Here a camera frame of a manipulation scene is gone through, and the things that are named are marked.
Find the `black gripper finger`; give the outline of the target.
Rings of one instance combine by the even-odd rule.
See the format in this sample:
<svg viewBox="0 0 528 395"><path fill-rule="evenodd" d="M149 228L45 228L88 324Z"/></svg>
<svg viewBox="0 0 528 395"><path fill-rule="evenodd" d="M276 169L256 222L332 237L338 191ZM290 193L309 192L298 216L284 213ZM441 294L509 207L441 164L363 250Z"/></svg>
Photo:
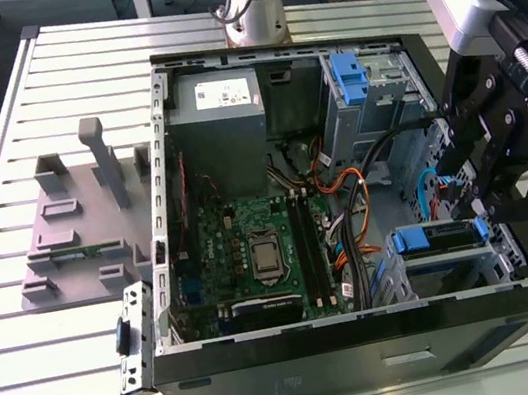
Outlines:
<svg viewBox="0 0 528 395"><path fill-rule="evenodd" d="M478 168L522 164L517 113L511 107L508 59L458 56L449 60L443 118L449 145L436 166L438 175L455 175L468 160Z"/></svg>
<svg viewBox="0 0 528 395"><path fill-rule="evenodd" d="M482 168L455 202L451 212L452 219L480 215L495 224L527 222L528 188L524 195L516 190L519 177L511 167L498 176Z"/></svg>

